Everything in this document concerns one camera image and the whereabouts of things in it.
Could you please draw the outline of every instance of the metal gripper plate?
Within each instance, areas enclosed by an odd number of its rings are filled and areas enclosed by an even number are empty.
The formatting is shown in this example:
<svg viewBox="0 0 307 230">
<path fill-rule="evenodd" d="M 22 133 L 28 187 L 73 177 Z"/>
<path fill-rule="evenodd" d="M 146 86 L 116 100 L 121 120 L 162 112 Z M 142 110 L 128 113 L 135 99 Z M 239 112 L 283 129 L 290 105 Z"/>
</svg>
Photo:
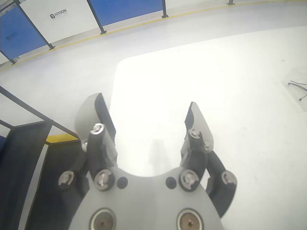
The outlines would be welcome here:
<svg viewBox="0 0 307 230">
<path fill-rule="evenodd" d="M 116 215 L 116 230 L 176 230 L 177 216 L 185 208 L 199 213 L 204 230 L 224 229 L 221 220 L 204 188 L 199 185 L 194 192 L 185 192 L 178 183 L 183 168 L 176 168 L 155 177 L 137 177 L 119 168 L 111 168 L 115 184 L 109 191 L 100 192 L 89 177 L 90 189 L 80 204 L 69 230 L 87 230 L 92 215 L 100 208 L 109 208 Z M 120 177 L 128 179 L 128 185 L 119 189 Z M 173 177 L 177 181 L 169 189 L 165 181 Z"/>
</svg>

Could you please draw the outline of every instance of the white floor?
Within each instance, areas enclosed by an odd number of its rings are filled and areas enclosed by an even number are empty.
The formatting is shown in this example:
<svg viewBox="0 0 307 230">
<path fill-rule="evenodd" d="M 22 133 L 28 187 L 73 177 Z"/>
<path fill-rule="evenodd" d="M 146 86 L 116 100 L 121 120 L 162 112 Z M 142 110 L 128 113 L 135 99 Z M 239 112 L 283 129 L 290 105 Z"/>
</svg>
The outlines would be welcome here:
<svg viewBox="0 0 307 230">
<path fill-rule="evenodd" d="M 118 166 L 137 176 L 178 167 L 195 101 L 238 179 L 224 227 L 307 229 L 307 98 L 298 100 L 307 92 L 288 86 L 307 83 L 306 43 L 307 27 L 290 27 L 125 59 L 110 108 Z"/>
<path fill-rule="evenodd" d="M 117 64 L 128 57 L 248 32 L 307 25 L 307 2 L 292 1 L 204 11 L 101 36 L 0 71 L 0 85 L 74 130 L 82 101 L 102 92 L 110 104 Z M 12 125 L 39 118 L 0 96 L 0 119 Z M 0 127 L 0 135 L 8 129 Z M 52 129 L 50 134 L 61 134 Z"/>
</svg>

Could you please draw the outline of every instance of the circular screw head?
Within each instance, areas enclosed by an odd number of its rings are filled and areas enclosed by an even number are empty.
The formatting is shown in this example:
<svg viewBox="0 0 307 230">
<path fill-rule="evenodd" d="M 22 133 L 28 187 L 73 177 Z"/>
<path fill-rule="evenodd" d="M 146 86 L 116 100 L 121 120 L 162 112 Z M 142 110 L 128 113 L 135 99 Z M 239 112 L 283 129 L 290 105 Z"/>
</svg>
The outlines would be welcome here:
<svg viewBox="0 0 307 230">
<path fill-rule="evenodd" d="M 95 176 L 94 185 L 100 191 L 107 191 L 112 188 L 114 182 L 113 173 L 108 169 L 103 169 Z"/>
<path fill-rule="evenodd" d="M 103 208 L 95 212 L 90 221 L 90 230 L 114 230 L 116 217 L 112 210 Z"/>
<path fill-rule="evenodd" d="M 198 131 L 198 130 L 196 130 L 196 129 L 193 129 L 193 130 L 192 130 L 192 135 L 193 135 L 194 137 L 197 137 L 197 136 L 200 135 L 200 131 Z"/>
<path fill-rule="evenodd" d="M 228 170 L 225 170 L 222 173 L 222 181 L 225 184 L 233 183 L 233 184 L 237 185 L 237 183 L 238 183 L 236 176 Z"/>
<path fill-rule="evenodd" d="M 207 153 L 213 151 L 213 144 L 211 142 L 205 141 L 204 147 Z"/>
<path fill-rule="evenodd" d="M 199 177 L 190 169 L 183 170 L 179 177 L 179 183 L 185 191 L 194 191 L 199 184 Z"/>
<path fill-rule="evenodd" d="M 192 209 L 184 209 L 177 217 L 178 230 L 202 230 L 203 222 L 200 215 Z"/>
<path fill-rule="evenodd" d="M 126 188 L 128 185 L 128 179 L 126 177 L 120 177 L 118 180 L 117 180 L 117 187 L 120 188 L 120 189 L 124 189 Z"/>
<path fill-rule="evenodd" d="M 173 177 L 168 177 L 168 178 L 166 179 L 165 183 L 166 183 L 166 186 L 167 186 L 169 189 L 171 189 L 171 190 L 174 189 L 174 188 L 176 188 L 176 186 L 177 186 L 176 179 L 173 178 Z"/>
<path fill-rule="evenodd" d="M 90 131 L 91 134 L 99 134 L 104 130 L 104 126 L 101 123 L 97 123 L 94 125 L 93 129 Z"/>
<path fill-rule="evenodd" d="M 65 171 L 62 175 L 60 175 L 59 177 L 59 181 L 58 184 L 59 186 L 61 184 L 66 184 L 66 185 L 70 185 L 72 183 L 72 181 L 74 180 L 75 174 L 74 172 L 67 170 Z"/>
</svg>

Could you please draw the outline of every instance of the screw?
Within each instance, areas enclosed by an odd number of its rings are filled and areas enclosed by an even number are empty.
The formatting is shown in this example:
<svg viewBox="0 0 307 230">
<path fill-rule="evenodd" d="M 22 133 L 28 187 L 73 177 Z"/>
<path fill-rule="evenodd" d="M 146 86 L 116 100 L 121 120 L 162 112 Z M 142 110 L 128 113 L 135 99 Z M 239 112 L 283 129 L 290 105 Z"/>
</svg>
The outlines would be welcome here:
<svg viewBox="0 0 307 230">
<path fill-rule="evenodd" d="M 179 183 L 185 191 L 194 191 L 198 186 L 199 178 L 193 170 L 186 169 L 181 172 Z"/>
<path fill-rule="evenodd" d="M 95 176 L 94 185 L 100 191 L 109 190 L 115 182 L 115 176 L 108 169 L 103 169 Z"/>
<path fill-rule="evenodd" d="M 235 175 L 228 170 L 226 170 L 222 173 L 222 180 L 225 184 L 233 183 L 233 184 L 237 185 L 237 183 L 238 183 Z"/>
<path fill-rule="evenodd" d="M 185 180 L 186 183 L 189 185 L 193 185 L 196 181 L 196 178 L 193 176 L 192 173 L 188 173 L 185 176 L 183 176 L 183 179 Z"/>
<path fill-rule="evenodd" d="M 193 129 L 191 134 L 194 136 L 194 137 L 198 137 L 200 135 L 200 131 L 196 130 L 196 129 Z"/>
<path fill-rule="evenodd" d="M 189 227 L 192 227 L 192 226 L 193 226 L 193 224 L 194 224 L 194 222 L 193 222 L 192 220 L 190 220 L 190 219 L 189 219 L 188 226 L 189 226 Z"/>
<path fill-rule="evenodd" d="M 103 124 L 97 123 L 94 125 L 93 129 L 90 131 L 91 134 L 99 134 L 104 130 Z"/>
<path fill-rule="evenodd" d="M 107 185 L 108 180 L 109 180 L 109 176 L 107 174 L 105 174 L 105 173 L 102 173 L 98 177 L 98 184 L 100 186 Z"/>
<path fill-rule="evenodd" d="M 62 175 L 60 175 L 59 177 L 59 181 L 58 181 L 58 184 L 59 186 L 61 184 L 67 184 L 67 185 L 70 185 L 73 181 L 75 177 L 75 174 L 74 172 L 68 170 L 68 171 L 65 171 Z"/>
</svg>

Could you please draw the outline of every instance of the black cable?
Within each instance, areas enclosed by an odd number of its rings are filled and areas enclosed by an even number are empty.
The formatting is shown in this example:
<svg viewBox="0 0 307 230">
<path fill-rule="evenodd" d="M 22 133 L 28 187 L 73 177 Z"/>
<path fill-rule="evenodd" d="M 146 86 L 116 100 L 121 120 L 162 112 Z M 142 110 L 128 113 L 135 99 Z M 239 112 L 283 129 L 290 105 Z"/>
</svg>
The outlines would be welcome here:
<svg viewBox="0 0 307 230">
<path fill-rule="evenodd" d="M 305 84 L 305 83 L 298 83 L 298 82 L 295 82 L 295 81 L 291 81 L 291 82 L 294 82 L 294 83 L 296 83 L 296 84 L 301 84 L 301 85 L 307 85 L 307 84 Z"/>
<path fill-rule="evenodd" d="M 290 83 L 290 82 L 288 82 L 288 85 L 294 85 L 294 86 L 296 86 L 296 87 L 299 87 L 300 89 L 302 89 L 302 90 L 304 90 L 304 91 L 307 91 L 307 89 L 305 89 L 303 86 L 300 86 L 300 85 L 297 85 L 297 84 L 294 84 L 294 83 Z"/>
</svg>

